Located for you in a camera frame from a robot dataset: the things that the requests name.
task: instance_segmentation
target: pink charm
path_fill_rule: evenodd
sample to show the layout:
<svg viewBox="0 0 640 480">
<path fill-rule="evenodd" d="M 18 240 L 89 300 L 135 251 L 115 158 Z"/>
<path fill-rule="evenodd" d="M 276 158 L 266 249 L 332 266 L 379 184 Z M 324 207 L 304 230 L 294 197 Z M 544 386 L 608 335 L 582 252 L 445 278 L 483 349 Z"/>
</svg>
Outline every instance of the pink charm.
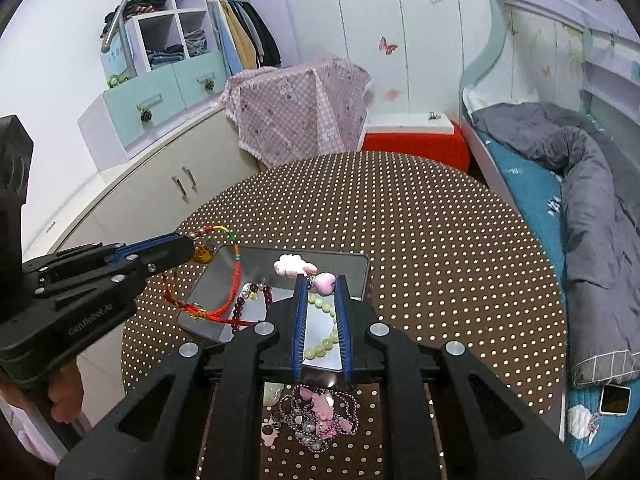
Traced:
<svg viewBox="0 0 640 480">
<path fill-rule="evenodd" d="M 318 420 L 316 424 L 316 435 L 322 440 L 327 440 L 338 435 L 333 420 Z"/>
<path fill-rule="evenodd" d="M 338 420 L 338 425 L 340 426 L 341 430 L 346 433 L 351 433 L 351 430 L 353 429 L 353 425 L 343 417 L 340 417 L 340 419 Z"/>
<path fill-rule="evenodd" d="M 262 432 L 262 428 L 264 428 L 265 426 L 271 426 L 273 428 L 273 433 L 271 433 L 270 435 L 265 435 Z M 280 431 L 273 427 L 272 420 L 270 420 L 269 422 L 264 422 L 260 427 L 260 436 L 262 437 L 262 441 L 264 442 L 264 445 L 266 447 L 273 446 L 273 443 L 277 439 L 279 434 L 280 434 Z"/>
<path fill-rule="evenodd" d="M 312 402 L 314 404 L 313 410 L 318 420 L 332 420 L 334 418 L 334 407 L 329 406 L 326 400 L 326 394 L 316 395 L 314 394 Z"/>
<path fill-rule="evenodd" d="M 283 254 L 273 264 L 273 269 L 278 276 L 297 278 L 299 274 L 315 276 L 318 268 L 314 264 L 307 263 L 299 254 Z"/>
<path fill-rule="evenodd" d="M 313 403 L 313 411 L 318 420 L 332 420 L 334 418 L 334 408 L 329 406 L 326 400 L 327 394 L 318 395 L 308 388 L 300 388 L 300 397 L 302 400 L 310 400 Z"/>
<path fill-rule="evenodd" d="M 328 272 L 318 274 L 314 278 L 314 287 L 320 296 L 330 296 L 334 293 L 335 276 Z"/>
<path fill-rule="evenodd" d="M 308 388 L 305 388 L 304 386 L 301 387 L 299 391 L 300 391 L 300 397 L 302 397 L 302 400 L 311 400 L 314 397 L 314 393 Z"/>
</svg>

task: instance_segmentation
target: brown polka dot table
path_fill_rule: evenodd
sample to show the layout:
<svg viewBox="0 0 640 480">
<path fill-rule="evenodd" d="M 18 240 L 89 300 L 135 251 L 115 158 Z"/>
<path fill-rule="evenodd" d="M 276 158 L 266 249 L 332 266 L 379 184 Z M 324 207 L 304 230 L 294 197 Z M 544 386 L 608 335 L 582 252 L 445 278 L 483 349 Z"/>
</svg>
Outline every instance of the brown polka dot table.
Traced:
<svg viewBox="0 0 640 480">
<path fill-rule="evenodd" d="M 367 299 L 380 321 L 432 346 L 462 341 L 540 415 L 561 390 L 566 332 L 549 261 L 522 218 L 458 170 L 398 153 L 321 156 L 233 186 L 178 232 L 212 224 L 231 227 L 241 244 L 366 253 Z M 178 298 L 204 269 L 180 268 Z M 189 338 L 163 292 L 152 280 L 126 324 L 126 390 Z M 262 477 L 384 476 L 378 386 L 352 393 L 360 403 L 356 436 L 317 455 L 283 429 L 272 449 L 262 448 Z"/>
</svg>

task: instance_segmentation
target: hand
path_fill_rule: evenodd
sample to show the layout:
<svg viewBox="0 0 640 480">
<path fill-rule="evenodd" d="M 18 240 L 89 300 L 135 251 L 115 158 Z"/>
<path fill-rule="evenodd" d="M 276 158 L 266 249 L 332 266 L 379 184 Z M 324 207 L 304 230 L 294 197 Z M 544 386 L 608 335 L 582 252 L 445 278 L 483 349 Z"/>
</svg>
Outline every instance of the hand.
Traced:
<svg viewBox="0 0 640 480">
<path fill-rule="evenodd" d="M 0 384 L 0 397 L 28 414 L 34 412 L 24 393 L 12 384 Z M 76 360 L 73 360 L 49 380 L 49 399 L 53 402 L 51 416 L 57 422 L 71 422 L 80 414 L 83 397 L 82 377 Z"/>
</svg>

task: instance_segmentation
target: pillow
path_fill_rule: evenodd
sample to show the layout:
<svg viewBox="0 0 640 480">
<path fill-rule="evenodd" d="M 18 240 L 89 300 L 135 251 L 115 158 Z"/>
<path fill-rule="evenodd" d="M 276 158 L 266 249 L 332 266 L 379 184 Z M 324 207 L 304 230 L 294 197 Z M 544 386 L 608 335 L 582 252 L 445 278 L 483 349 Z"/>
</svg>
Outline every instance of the pillow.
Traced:
<svg viewBox="0 0 640 480">
<path fill-rule="evenodd" d="M 538 90 L 533 89 L 529 94 L 525 95 L 522 99 L 499 99 L 489 96 L 485 92 L 480 92 L 476 87 L 465 88 L 462 91 L 462 101 L 465 104 L 466 111 L 469 115 L 488 108 L 489 106 L 497 105 L 500 103 L 508 103 L 512 105 L 519 105 L 521 103 L 539 103 L 540 94 Z"/>
</svg>

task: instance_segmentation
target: pink checkered cloth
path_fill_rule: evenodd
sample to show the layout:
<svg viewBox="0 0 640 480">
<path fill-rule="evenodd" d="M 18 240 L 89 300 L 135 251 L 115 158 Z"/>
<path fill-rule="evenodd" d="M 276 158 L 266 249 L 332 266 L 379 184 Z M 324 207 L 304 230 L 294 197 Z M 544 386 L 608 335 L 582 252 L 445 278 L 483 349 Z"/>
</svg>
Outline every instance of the pink checkered cloth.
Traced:
<svg viewBox="0 0 640 480">
<path fill-rule="evenodd" d="M 280 70 L 245 70 L 220 101 L 237 125 L 240 148 L 268 168 L 329 153 L 359 152 L 369 74 L 339 57 Z"/>
</svg>

